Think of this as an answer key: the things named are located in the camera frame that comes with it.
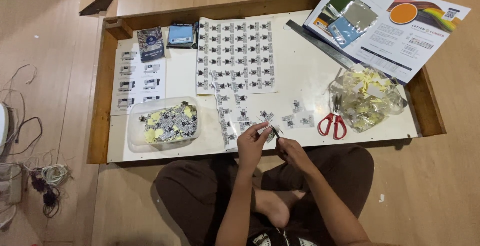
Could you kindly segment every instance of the red scissors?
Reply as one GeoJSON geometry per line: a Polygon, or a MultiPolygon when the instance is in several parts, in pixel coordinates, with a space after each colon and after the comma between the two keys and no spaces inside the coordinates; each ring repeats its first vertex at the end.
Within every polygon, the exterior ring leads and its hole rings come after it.
{"type": "Polygon", "coordinates": [[[339,95],[337,94],[335,96],[335,101],[333,102],[333,112],[328,114],[325,118],[323,118],[323,120],[321,120],[318,123],[318,131],[320,132],[320,134],[322,136],[326,136],[328,134],[328,131],[330,131],[330,126],[332,125],[333,117],[335,117],[335,122],[333,123],[334,124],[333,138],[334,139],[342,139],[347,134],[347,127],[345,126],[345,123],[343,122],[342,116],[340,116],[340,113],[339,113],[341,102],[342,102],[342,96],[340,96],[340,98],[339,98],[339,95]],[[325,132],[323,132],[321,127],[320,127],[320,125],[322,124],[322,121],[324,121],[324,120],[328,121],[327,128],[326,128],[325,132]],[[341,137],[339,137],[337,135],[338,129],[339,129],[339,124],[343,128],[343,135],[341,137]]]}

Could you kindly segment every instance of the foot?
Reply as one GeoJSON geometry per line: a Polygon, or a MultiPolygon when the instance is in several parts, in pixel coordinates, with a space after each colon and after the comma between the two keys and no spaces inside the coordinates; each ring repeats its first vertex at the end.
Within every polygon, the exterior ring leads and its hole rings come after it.
{"type": "Polygon", "coordinates": [[[255,211],[267,216],[274,227],[284,228],[290,218],[290,209],[302,199],[304,192],[265,191],[255,188],[255,211]]]}

